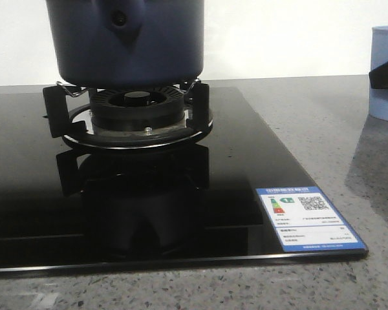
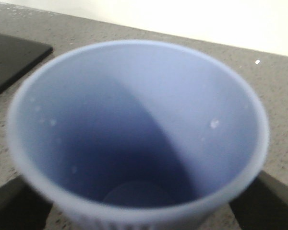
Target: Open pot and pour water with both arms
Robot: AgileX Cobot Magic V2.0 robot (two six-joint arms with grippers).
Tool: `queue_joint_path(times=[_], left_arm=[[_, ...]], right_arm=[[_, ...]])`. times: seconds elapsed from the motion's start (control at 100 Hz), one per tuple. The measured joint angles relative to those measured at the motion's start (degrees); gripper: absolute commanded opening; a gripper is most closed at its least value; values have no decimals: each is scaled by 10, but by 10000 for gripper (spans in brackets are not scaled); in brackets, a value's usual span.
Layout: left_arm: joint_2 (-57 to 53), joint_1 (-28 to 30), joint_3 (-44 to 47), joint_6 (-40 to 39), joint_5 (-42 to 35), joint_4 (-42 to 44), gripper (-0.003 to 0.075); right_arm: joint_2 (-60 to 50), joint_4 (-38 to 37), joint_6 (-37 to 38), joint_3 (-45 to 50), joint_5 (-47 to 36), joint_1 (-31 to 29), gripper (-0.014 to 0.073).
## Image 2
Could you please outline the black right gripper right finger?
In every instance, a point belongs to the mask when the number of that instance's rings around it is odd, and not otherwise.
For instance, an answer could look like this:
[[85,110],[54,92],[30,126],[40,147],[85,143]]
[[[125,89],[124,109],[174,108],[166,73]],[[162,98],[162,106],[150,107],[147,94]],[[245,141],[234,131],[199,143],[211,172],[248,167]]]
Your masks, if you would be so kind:
[[243,230],[288,230],[288,186],[264,171],[229,205]]

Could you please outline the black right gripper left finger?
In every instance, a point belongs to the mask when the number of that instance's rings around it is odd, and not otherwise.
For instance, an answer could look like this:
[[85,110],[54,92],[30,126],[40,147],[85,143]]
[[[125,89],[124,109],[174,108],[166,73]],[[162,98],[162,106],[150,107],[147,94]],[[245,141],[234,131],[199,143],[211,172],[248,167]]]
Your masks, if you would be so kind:
[[52,208],[20,176],[0,187],[0,230],[42,230]]

